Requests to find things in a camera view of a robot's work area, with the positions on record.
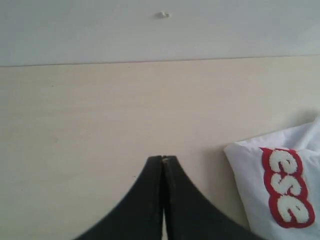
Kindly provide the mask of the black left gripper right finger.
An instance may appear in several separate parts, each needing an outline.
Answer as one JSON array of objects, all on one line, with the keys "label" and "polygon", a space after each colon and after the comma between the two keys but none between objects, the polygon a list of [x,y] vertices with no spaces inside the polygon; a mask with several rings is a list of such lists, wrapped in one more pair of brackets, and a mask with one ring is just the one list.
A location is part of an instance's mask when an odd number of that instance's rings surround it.
[{"label": "black left gripper right finger", "polygon": [[163,210],[169,240],[259,240],[215,207],[193,184],[176,156],[162,159]]}]

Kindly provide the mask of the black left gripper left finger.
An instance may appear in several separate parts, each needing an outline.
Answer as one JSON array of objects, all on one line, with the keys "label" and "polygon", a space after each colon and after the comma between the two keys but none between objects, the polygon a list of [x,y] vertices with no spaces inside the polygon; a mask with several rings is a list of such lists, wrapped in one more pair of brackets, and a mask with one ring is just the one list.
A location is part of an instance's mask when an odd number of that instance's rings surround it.
[{"label": "black left gripper left finger", "polygon": [[160,240],[163,235],[162,157],[151,156],[124,198],[77,240]]}]

